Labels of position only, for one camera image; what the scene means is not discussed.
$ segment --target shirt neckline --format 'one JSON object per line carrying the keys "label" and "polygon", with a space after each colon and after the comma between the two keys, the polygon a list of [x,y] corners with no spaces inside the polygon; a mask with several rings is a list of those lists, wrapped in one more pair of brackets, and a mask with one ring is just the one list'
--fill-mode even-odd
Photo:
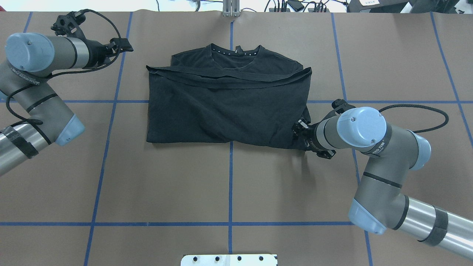
{"label": "shirt neckline", "polygon": [[[242,70],[245,68],[248,68],[252,65],[254,65],[254,62],[257,61],[257,59],[260,57],[260,53],[264,51],[264,47],[261,45],[258,45],[253,50],[248,50],[248,51],[243,51],[242,54],[238,54],[236,51],[231,51],[225,48],[222,48],[216,44],[210,44],[207,46],[207,55],[210,57],[211,61],[214,63],[214,65],[221,69],[221,70]],[[253,60],[249,62],[248,64],[242,66],[242,67],[237,67],[237,68],[225,68],[222,67],[219,63],[217,63],[212,55],[212,53],[220,53],[225,56],[235,56],[235,57],[242,57],[242,56],[251,56],[253,57]]]}

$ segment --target folded t-shirt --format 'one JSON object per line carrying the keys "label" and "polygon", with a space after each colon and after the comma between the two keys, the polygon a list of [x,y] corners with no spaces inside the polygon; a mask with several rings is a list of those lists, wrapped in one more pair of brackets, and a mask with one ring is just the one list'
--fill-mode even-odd
{"label": "folded t-shirt", "polygon": [[149,67],[147,142],[229,142],[306,150],[292,126],[310,121],[310,68],[258,46],[210,44]]}

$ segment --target light blue joint cover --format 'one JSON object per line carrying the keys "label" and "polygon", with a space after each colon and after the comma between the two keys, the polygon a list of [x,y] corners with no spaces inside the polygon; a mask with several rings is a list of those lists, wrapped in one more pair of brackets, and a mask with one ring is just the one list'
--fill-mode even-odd
{"label": "light blue joint cover", "polygon": [[348,145],[365,148],[386,135],[386,120],[372,107],[352,108],[340,115],[337,132]]}
{"label": "light blue joint cover", "polygon": [[7,39],[8,61],[19,70],[36,72],[48,68],[54,59],[54,46],[40,33],[14,33]]}
{"label": "light blue joint cover", "polygon": [[356,199],[351,202],[348,218],[353,224],[370,233],[382,235],[386,231],[386,226],[371,215]]}
{"label": "light blue joint cover", "polygon": [[7,98],[8,98],[8,96],[6,96],[5,93],[3,93],[3,92],[0,90],[0,99],[6,100]]}
{"label": "light blue joint cover", "polygon": [[415,162],[414,166],[410,170],[419,170],[424,167],[430,159],[431,148],[430,143],[425,138],[417,135],[416,133],[410,131],[415,139],[417,140],[417,147],[419,147],[419,155],[417,156],[417,161]]}
{"label": "light blue joint cover", "polygon": [[77,136],[82,134],[85,131],[85,127],[79,118],[74,114],[74,116],[69,120],[66,127],[62,130],[61,134],[59,134],[56,143],[59,146],[64,146]]}

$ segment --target robotic arm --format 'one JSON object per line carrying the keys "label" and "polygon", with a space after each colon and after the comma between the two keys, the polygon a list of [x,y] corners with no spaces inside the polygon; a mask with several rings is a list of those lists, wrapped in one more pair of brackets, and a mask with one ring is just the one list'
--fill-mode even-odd
{"label": "robotic arm", "polygon": [[[49,144],[56,142],[63,146],[84,132],[79,118],[47,84],[50,78],[96,71],[113,63],[118,54],[133,51],[128,40],[120,37],[107,18],[118,38],[111,39],[107,45],[87,40],[79,27],[87,12],[105,18],[85,9],[58,16],[51,27],[57,36],[16,33],[7,39],[7,60],[0,64],[0,96],[7,100],[8,108],[9,100],[14,98],[30,118],[21,117],[9,108],[21,121],[0,131],[0,176],[33,158]],[[54,70],[77,68],[88,70],[52,75]]]}
{"label": "robotic arm", "polygon": [[335,149],[346,148],[370,157],[351,204],[350,221],[378,235],[386,228],[400,230],[473,260],[473,221],[401,193],[408,170],[418,170],[430,159],[429,142],[387,123],[371,107],[356,108],[341,99],[332,107],[321,122],[309,126],[299,120],[293,130],[319,157],[330,159]]}

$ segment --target blue tape line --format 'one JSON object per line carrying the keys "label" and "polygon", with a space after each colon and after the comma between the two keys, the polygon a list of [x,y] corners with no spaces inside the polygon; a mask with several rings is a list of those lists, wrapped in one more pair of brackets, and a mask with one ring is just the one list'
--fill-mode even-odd
{"label": "blue tape line", "polygon": [[[96,226],[186,227],[186,226],[346,226],[351,222],[95,222]],[[91,226],[91,222],[0,222],[0,226]]]}
{"label": "blue tape line", "polygon": [[89,222],[0,222],[0,226],[90,226]]}
{"label": "blue tape line", "polygon": [[333,101],[326,101],[326,100],[308,100],[308,104],[331,104]]}
{"label": "blue tape line", "polygon": [[233,51],[233,22],[235,22],[234,20],[232,22],[230,22],[230,50]]}
{"label": "blue tape line", "polygon": [[456,104],[457,101],[347,100],[359,104]]}
{"label": "blue tape line", "polygon": [[26,25],[25,25],[25,29],[23,29],[23,33],[25,33],[27,30],[28,30],[28,26],[29,26],[29,23],[31,21],[31,17],[33,16],[33,13],[30,12],[29,16],[28,16],[28,20],[26,21]]}
{"label": "blue tape line", "polygon": [[96,222],[95,226],[228,226],[228,222]]}
{"label": "blue tape line", "polygon": [[337,29],[335,28],[335,16],[333,15],[333,13],[330,13],[330,15],[332,16],[333,38],[335,39],[335,50],[337,52],[338,70],[340,72],[340,81],[342,82],[343,99],[346,100],[347,92],[345,91],[345,80],[343,78],[342,61],[340,60],[340,50],[338,48]]}
{"label": "blue tape line", "polygon": [[[233,20],[230,22],[230,50],[233,50]],[[233,253],[233,142],[230,142],[230,159],[228,172],[228,253]]]}
{"label": "blue tape line", "polygon": [[228,253],[233,254],[233,227],[228,226]]}
{"label": "blue tape line", "polygon": [[351,153],[353,155],[353,160],[355,161],[355,169],[356,169],[356,180],[358,182],[358,185],[360,183],[360,178],[359,178],[359,170],[358,170],[358,160],[356,159],[356,152],[355,149],[351,149]]}
{"label": "blue tape line", "polygon": [[462,105],[460,103],[460,98],[458,97],[458,92],[456,90],[455,83],[453,82],[452,74],[450,73],[450,68],[448,67],[447,60],[445,59],[445,55],[444,55],[444,52],[443,52],[443,49],[442,49],[442,44],[440,43],[440,38],[438,37],[437,26],[435,26],[434,13],[432,13],[432,12],[430,12],[430,19],[432,20],[432,25],[434,27],[435,38],[437,39],[437,44],[438,44],[438,48],[440,50],[440,55],[442,56],[442,60],[443,60],[444,65],[445,65],[445,69],[447,71],[448,79],[450,80],[450,84],[452,85],[453,94],[455,94],[455,99],[458,103],[458,108],[460,109],[460,114],[462,115],[463,123],[465,124],[466,133],[468,134],[468,138],[470,139],[470,144],[473,148],[473,137],[472,137],[472,134],[471,134],[471,131],[470,131],[470,127],[468,126],[468,123],[466,121],[465,113],[464,113]]}
{"label": "blue tape line", "polygon": [[353,225],[351,222],[233,222],[233,226],[328,226]]}
{"label": "blue tape line", "polygon": [[148,100],[64,100],[65,103],[117,103],[117,104],[141,104],[148,103]]}
{"label": "blue tape line", "polygon": [[229,160],[229,179],[228,179],[228,253],[232,254],[233,243],[233,142],[230,142],[230,160]]}
{"label": "blue tape line", "polygon": [[369,266],[373,266],[373,257],[371,255],[371,245],[369,243],[368,232],[365,231],[366,251],[368,252],[368,263]]}
{"label": "blue tape line", "polygon": [[[127,29],[127,32],[126,32],[126,38],[128,38],[128,36],[130,35],[131,18],[132,17],[133,17],[133,12],[130,12],[130,17],[128,19],[128,29]],[[109,144],[110,144],[110,134],[112,132],[112,126],[113,126],[114,118],[115,118],[115,110],[116,110],[116,104],[117,104],[116,101],[118,99],[118,94],[120,92],[120,82],[121,82],[121,79],[122,79],[123,65],[125,63],[125,57],[126,57],[126,53],[124,53],[122,55],[122,62],[120,64],[120,72],[118,73],[118,81],[117,81],[117,86],[116,86],[116,90],[115,90],[115,97],[114,97],[114,106],[112,107],[112,115],[110,117],[110,124],[108,126],[107,140],[105,142],[104,157],[102,159],[102,167],[100,169],[100,178],[98,180],[97,194],[96,194],[96,197],[95,197],[95,204],[94,204],[94,212],[92,213],[92,224],[90,225],[89,238],[88,238],[88,242],[87,242],[87,250],[86,250],[86,255],[85,255],[85,258],[84,258],[84,266],[87,266],[87,264],[88,264],[88,258],[89,258],[89,255],[90,255],[90,248],[92,246],[92,238],[94,236],[94,226],[95,226],[95,220],[96,220],[96,217],[97,217],[98,202],[99,202],[99,199],[100,199],[100,192],[102,190],[102,182],[103,182],[103,179],[104,179],[104,172],[105,172],[105,162],[107,160],[107,155],[108,155],[108,147],[109,147]]]}
{"label": "blue tape line", "polygon": [[[141,104],[148,103],[149,100],[64,100],[65,103],[118,103],[118,104]],[[308,104],[331,104],[333,100],[308,100]],[[458,101],[403,101],[403,100],[347,100],[353,104],[458,104]],[[473,104],[473,101],[459,101],[461,104]]]}

